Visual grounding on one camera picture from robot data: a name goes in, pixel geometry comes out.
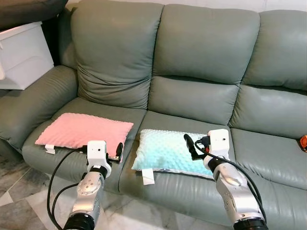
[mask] wall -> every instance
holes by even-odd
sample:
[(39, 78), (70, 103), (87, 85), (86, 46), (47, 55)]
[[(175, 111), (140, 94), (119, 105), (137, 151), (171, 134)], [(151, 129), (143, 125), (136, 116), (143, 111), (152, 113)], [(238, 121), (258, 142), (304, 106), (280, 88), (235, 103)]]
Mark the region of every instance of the wall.
[(179, 3), (210, 8), (236, 8), (252, 11), (299, 10), (307, 11), (307, 0), (118, 0), (133, 2), (157, 2), (162, 4)]

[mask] orange object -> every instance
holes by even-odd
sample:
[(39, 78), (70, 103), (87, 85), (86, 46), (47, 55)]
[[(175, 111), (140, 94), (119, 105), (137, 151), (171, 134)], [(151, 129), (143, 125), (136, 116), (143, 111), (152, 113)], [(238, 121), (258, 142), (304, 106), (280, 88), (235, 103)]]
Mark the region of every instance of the orange object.
[(299, 143), (301, 143), (302, 149), (303, 149), (305, 152), (307, 152), (307, 135), (303, 136), (303, 137), (300, 139)]

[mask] pillow tag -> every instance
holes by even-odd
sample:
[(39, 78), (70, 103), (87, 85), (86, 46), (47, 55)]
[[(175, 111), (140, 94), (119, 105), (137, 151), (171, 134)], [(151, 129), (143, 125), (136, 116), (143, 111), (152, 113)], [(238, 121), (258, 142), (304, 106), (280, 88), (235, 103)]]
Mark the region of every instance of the pillow tag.
[(54, 149), (54, 145), (45, 145), (46, 153), (56, 154), (56, 150)]
[(154, 184), (154, 173), (153, 169), (142, 169), (142, 176), (143, 176), (143, 184)]

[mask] pink pillow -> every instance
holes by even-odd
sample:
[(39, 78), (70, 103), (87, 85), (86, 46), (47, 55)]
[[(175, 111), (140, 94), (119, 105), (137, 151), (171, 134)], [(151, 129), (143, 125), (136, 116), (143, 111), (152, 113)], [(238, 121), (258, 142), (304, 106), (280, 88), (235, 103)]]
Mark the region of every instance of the pink pillow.
[(76, 149), (90, 140), (104, 140), (109, 156), (115, 156), (118, 144), (125, 143), (132, 126), (130, 122), (64, 113), (42, 132), (35, 144)]

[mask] gray leather sofa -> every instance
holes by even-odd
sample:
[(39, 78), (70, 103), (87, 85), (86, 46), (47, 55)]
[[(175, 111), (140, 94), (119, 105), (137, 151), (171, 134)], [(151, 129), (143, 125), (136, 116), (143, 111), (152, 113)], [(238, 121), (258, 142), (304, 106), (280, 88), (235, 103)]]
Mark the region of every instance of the gray leather sofa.
[[(145, 128), (230, 132), (230, 158), (262, 195), (270, 230), (307, 229), (307, 13), (87, 0), (60, 16), (61, 65), (0, 99), (0, 137), (52, 173), (67, 153), (34, 144), (64, 112), (133, 122), (105, 189), (230, 225), (211, 180), (131, 170)], [(78, 181), (75, 153), (58, 175)]]
[[(8, 92), (9, 90), (0, 89), (0, 100)], [(16, 151), (6, 140), (1, 138), (0, 138), (0, 156), (3, 156), (11, 161), (20, 161), (22, 159), (22, 155), (18, 151)]]

